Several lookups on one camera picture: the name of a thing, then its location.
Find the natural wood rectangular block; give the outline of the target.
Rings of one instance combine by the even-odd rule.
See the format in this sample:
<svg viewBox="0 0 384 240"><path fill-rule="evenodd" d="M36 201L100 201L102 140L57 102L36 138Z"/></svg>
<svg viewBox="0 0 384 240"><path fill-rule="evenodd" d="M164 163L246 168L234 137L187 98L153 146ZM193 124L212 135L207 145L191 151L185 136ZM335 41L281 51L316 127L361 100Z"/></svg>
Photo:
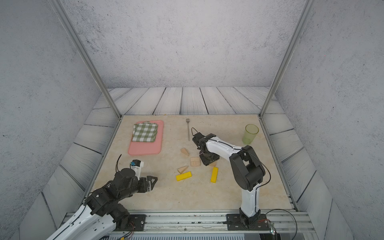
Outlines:
<svg viewBox="0 0 384 240"><path fill-rule="evenodd" d="M201 165L200 162L191 162L191 163L190 163L190 166L191 166L191 167L199 167L200 165Z"/></svg>
<svg viewBox="0 0 384 240"><path fill-rule="evenodd" d="M191 157L191 158L190 158L190 161L191 161L191 162L200 162L201 159L200 159L199 157Z"/></svg>

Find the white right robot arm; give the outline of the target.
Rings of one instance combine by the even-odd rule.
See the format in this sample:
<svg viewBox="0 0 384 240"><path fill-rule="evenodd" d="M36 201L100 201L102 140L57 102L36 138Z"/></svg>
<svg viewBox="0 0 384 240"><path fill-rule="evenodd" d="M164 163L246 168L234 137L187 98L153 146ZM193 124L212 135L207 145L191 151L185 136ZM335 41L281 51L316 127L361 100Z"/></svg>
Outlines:
<svg viewBox="0 0 384 240"><path fill-rule="evenodd" d="M240 223L244 228L254 227L260 220L260 188L266 169L254 149L229 144L214 134L204 136L198 132L193 135L193 142L200 151L200 159L205 166L215 163L220 158L231 164L234 179L242 189Z"/></svg>

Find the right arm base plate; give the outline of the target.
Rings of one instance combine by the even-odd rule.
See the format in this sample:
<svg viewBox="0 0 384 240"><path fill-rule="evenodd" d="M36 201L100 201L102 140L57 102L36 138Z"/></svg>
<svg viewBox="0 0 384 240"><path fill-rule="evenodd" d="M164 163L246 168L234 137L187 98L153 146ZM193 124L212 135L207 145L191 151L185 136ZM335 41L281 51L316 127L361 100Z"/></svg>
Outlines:
<svg viewBox="0 0 384 240"><path fill-rule="evenodd" d="M243 214L227 214L226 224L229 231L270 231L271 227L265 214L248 218Z"/></svg>

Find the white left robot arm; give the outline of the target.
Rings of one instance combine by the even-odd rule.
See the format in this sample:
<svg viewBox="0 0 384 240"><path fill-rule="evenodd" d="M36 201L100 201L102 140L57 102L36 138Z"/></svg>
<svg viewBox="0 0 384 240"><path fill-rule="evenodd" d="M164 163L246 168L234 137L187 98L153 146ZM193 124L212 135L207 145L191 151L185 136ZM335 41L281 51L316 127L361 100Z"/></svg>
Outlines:
<svg viewBox="0 0 384 240"><path fill-rule="evenodd" d="M94 190L73 216L56 230L49 240L100 240L115 230L124 238L144 227L145 215L131 216L120 204L135 193L153 190L157 177L137 177L139 168L125 168L115 173L112 181Z"/></svg>

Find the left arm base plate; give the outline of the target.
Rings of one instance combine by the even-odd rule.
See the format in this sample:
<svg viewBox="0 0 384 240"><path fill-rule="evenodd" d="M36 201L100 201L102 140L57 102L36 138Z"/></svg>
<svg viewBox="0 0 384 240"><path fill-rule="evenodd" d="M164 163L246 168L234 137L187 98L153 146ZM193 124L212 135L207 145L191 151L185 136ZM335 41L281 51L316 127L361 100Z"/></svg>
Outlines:
<svg viewBox="0 0 384 240"><path fill-rule="evenodd" d="M115 231L118 232L142 232L144 231L147 215L133 214L125 216L117 221Z"/></svg>

